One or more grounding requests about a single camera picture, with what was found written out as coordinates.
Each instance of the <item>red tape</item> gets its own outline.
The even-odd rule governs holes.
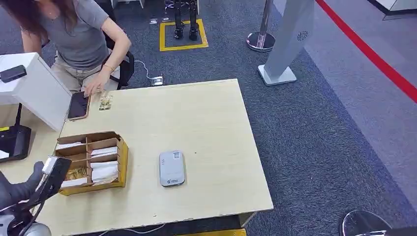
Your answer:
[[[327,13],[343,33],[359,48],[382,73],[384,73],[399,89],[417,103],[417,88],[385,62],[372,48],[357,35],[324,0],[316,0],[317,4]]]

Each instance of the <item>white display stand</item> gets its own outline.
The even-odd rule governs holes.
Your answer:
[[[314,0],[288,0],[275,44],[258,71],[267,86],[296,81],[290,63],[303,49],[313,30]]]
[[[417,9],[417,0],[375,0],[388,11]]]

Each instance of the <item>black device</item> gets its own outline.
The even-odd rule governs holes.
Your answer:
[[[71,97],[68,119],[85,118],[89,109],[89,97],[84,97],[84,92],[76,92]]]
[[[0,79],[3,83],[9,83],[10,81],[19,79],[25,75],[27,75],[26,68],[23,65],[18,65],[0,72]]]
[[[32,130],[29,127],[20,125],[21,113],[22,104],[19,103],[14,126],[0,128],[0,150],[9,153],[9,157],[0,159],[0,163],[22,160],[28,156]]]

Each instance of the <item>stanchion post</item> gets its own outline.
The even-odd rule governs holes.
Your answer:
[[[270,10],[273,4],[273,0],[266,0],[264,15],[262,16],[261,29],[259,32],[250,33],[246,38],[248,47],[258,52],[271,51],[275,43],[275,38],[271,34],[267,33],[268,30],[268,18]]]

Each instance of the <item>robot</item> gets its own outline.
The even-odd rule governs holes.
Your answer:
[[[190,35],[193,41],[198,39],[198,23],[197,23],[197,0],[190,0]],[[174,0],[175,11],[175,32],[174,38],[182,39],[184,33],[184,23],[181,21],[181,0]]]
[[[49,157],[36,162],[26,182],[11,184],[0,171],[0,236],[51,236],[49,227],[37,223],[47,199],[57,194],[71,161]],[[30,212],[39,206],[34,215]]]

